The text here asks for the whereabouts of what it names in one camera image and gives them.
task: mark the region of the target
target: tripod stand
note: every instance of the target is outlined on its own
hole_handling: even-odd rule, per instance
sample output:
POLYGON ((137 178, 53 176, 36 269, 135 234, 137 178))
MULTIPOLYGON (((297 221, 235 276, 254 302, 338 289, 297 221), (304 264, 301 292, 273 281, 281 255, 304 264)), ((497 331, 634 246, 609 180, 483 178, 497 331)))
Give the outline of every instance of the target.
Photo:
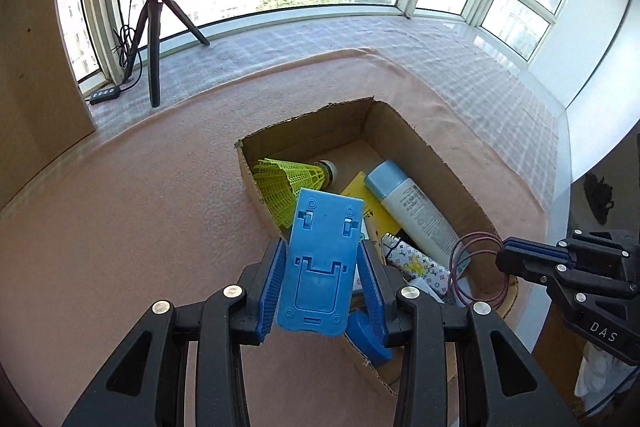
POLYGON ((162 13, 162 5, 166 5, 180 22, 187 26, 189 31, 205 46, 209 45, 207 38, 196 28, 195 24, 185 15, 178 3, 174 0, 146 0, 142 7, 138 24, 133 35, 133 43, 127 56, 127 69, 124 73, 125 80, 131 76, 133 64, 136 60, 142 32, 145 30, 145 24, 148 21, 148 44, 147 51, 147 73, 149 80, 149 100, 151 107, 160 105, 160 15, 162 13))

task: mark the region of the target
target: spray can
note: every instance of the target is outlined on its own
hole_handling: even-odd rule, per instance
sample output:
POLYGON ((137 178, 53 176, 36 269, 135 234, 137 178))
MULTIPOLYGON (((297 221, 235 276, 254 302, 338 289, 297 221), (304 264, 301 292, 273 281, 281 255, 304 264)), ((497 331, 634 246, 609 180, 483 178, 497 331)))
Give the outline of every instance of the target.
POLYGON ((459 238, 411 178, 387 160, 373 169, 364 182, 423 254, 449 266, 451 251, 459 238))

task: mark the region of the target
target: white packaging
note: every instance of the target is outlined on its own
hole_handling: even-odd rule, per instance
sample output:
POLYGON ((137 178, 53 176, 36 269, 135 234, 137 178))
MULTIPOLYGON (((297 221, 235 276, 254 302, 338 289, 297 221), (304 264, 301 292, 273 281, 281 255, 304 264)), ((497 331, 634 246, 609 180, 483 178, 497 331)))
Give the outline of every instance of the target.
POLYGON ((409 286, 420 288, 423 292, 431 295, 431 297, 436 299, 436 301, 438 301, 440 304, 444 304, 440 296, 430 288, 430 286, 424 281, 422 277, 416 277, 415 279, 410 280, 407 284, 409 286))
POLYGON ((439 295, 447 294, 449 270, 444 266, 390 233, 385 234, 380 243, 387 264, 398 268, 406 279, 418 277, 439 295))
POLYGON ((436 263, 449 266, 458 236, 444 216, 410 178, 391 192, 382 205, 420 250, 436 263))

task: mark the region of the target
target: yellow shuttlecock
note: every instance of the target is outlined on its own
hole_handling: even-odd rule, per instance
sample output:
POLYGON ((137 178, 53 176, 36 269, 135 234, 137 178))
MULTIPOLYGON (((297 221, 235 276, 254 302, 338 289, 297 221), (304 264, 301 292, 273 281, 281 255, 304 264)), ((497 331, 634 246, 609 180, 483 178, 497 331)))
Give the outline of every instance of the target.
POLYGON ((262 201, 276 225, 285 228, 293 224, 300 188, 321 190, 331 184, 336 172, 335 165, 327 160, 307 165, 265 158, 251 169, 262 201))

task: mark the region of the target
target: black cable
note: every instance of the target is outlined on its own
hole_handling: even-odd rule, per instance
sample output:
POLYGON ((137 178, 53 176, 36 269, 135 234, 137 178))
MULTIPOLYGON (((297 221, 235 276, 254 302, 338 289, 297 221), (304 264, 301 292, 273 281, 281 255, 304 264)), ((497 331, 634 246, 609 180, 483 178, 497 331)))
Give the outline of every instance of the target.
POLYGON ((594 405, 593 407, 591 407, 588 411, 583 412, 580 416, 578 416, 578 420, 583 420, 585 418, 587 418, 587 416, 589 416, 590 414, 593 414, 594 412, 596 412, 600 407, 602 407, 604 404, 606 404, 611 398, 613 398, 613 396, 620 390, 622 389, 622 387, 627 384, 628 382, 630 382, 632 380, 632 378, 635 378, 638 376, 638 374, 640 373, 640 367, 636 367, 631 373, 629 373, 625 380, 623 380, 622 382, 620 382, 620 384, 613 390, 611 391, 611 393, 607 394, 607 396, 605 396, 602 400, 600 400, 596 405, 594 405))
MULTIPOLYGON (((129 0, 129 13, 127 14, 127 23, 122 25, 119 32, 116 31, 115 28, 112 28, 118 43, 116 44, 114 49, 112 49, 111 51, 116 52, 118 54, 118 64, 124 71, 126 71, 127 68, 129 67, 129 52, 131 51, 131 48, 133 46, 133 37, 135 35, 135 29, 133 29, 129 25, 131 21, 132 4, 133 4, 133 0, 129 0)), ((136 51, 137 51, 137 54, 136 56, 134 56, 134 65, 135 65, 136 57, 138 57, 140 60, 140 70, 138 71, 138 77, 135 82, 133 82, 127 87, 122 88, 120 92, 125 92, 126 90, 129 90, 132 87, 134 87, 142 77, 142 55, 140 54, 140 48, 138 48, 136 51)))

